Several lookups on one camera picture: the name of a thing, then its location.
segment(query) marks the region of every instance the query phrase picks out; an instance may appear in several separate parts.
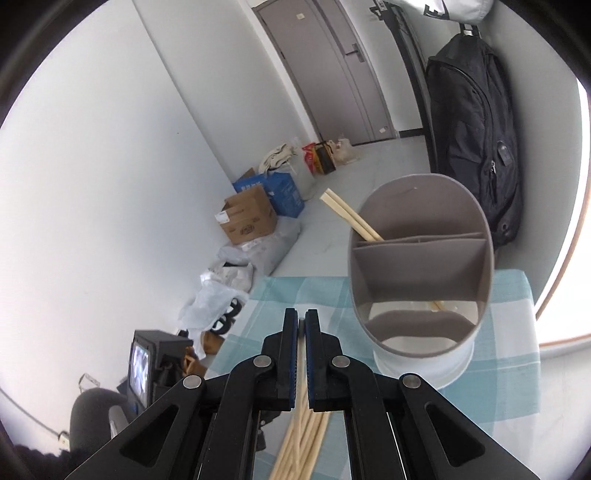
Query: tiled floor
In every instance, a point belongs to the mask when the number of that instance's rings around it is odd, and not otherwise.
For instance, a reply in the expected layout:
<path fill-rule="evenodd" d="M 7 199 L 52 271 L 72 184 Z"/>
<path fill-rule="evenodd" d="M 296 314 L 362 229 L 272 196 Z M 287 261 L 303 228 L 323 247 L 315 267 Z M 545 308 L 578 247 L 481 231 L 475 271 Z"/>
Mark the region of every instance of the tiled floor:
<path fill-rule="evenodd" d="M 316 194 L 300 215 L 300 238 L 273 273 L 276 277 L 346 276 L 349 226 L 320 195 L 330 188 L 357 209 L 384 183 L 413 173 L 428 173 L 424 137 L 400 138 L 356 147 L 361 159 L 326 177 L 317 177 Z"/>

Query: gray utensil holder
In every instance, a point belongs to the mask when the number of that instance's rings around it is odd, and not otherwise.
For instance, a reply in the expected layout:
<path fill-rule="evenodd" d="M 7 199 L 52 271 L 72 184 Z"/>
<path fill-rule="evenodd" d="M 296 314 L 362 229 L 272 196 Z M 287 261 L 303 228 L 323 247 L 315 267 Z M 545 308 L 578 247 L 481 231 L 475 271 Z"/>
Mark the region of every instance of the gray utensil holder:
<path fill-rule="evenodd" d="M 473 339 L 489 300 L 494 262 L 488 223 L 473 195 L 442 175 L 410 175 L 375 190 L 359 214 L 384 238 L 366 242 L 351 230 L 353 307 L 369 337 L 392 353 L 419 357 Z M 436 300 L 474 301 L 478 321 L 444 310 L 391 310 L 369 318 L 374 303 Z M 456 345 L 414 355 L 382 343 L 397 336 L 448 338 Z"/>

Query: small screen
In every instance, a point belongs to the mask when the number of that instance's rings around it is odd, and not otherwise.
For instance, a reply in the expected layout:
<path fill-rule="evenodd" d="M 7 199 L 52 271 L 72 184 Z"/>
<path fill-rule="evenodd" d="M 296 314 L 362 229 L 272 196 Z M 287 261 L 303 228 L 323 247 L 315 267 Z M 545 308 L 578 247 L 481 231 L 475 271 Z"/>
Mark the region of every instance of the small screen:
<path fill-rule="evenodd" d="M 144 407 L 148 406 L 148 373 L 150 372 L 150 355 L 148 351 L 134 342 L 131 353 L 131 371 L 129 373 L 129 386 L 138 396 Z"/>

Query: cable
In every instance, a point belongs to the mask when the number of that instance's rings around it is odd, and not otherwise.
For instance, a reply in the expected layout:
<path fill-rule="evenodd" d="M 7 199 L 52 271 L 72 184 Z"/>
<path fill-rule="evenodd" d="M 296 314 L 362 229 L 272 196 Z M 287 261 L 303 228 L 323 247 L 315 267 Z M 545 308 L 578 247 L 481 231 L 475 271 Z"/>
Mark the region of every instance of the cable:
<path fill-rule="evenodd" d="M 2 387 L 0 387 L 0 393 L 2 395 L 4 395 L 8 401 L 10 403 L 12 403 L 17 409 L 19 409 L 21 412 L 23 412 L 27 417 L 29 417 L 32 421 L 34 421 L 37 425 L 39 425 L 41 428 L 43 428 L 44 430 L 47 430 L 49 433 L 51 433 L 52 435 L 55 435 L 55 437 L 57 439 L 59 439 L 60 434 L 58 432 L 56 432 L 54 429 L 49 428 L 47 425 L 45 425 L 42 421 L 37 420 L 33 415 L 31 415 L 27 410 L 25 410 L 24 408 L 22 408 L 17 402 L 15 402 L 12 397 L 10 395 L 8 395 L 3 389 Z"/>

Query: checkered tablecloth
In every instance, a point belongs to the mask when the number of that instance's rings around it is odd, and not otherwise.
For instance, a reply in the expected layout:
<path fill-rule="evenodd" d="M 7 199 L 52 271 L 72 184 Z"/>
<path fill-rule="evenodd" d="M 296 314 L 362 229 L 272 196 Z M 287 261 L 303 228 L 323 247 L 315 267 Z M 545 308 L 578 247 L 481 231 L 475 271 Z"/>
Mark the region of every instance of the checkered tablecloth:
<path fill-rule="evenodd" d="M 228 373 L 242 360 L 259 354 L 263 339 L 281 330 L 288 307 L 296 308 L 300 317 L 308 309 L 317 309 L 321 330 L 339 338 L 343 353 L 379 372 L 373 343 L 353 312 L 346 277 L 270 277 L 255 286 L 207 377 Z M 540 411 L 540 351 L 530 285 L 523 272 L 495 272 L 491 303 L 476 337 L 472 361 L 458 380 L 440 392 L 527 463 Z M 254 479 L 268 478 L 290 415 L 282 413 L 264 427 L 267 449 L 256 454 Z M 340 412 L 331 415 L 312 478 L 350 478 Z"/>

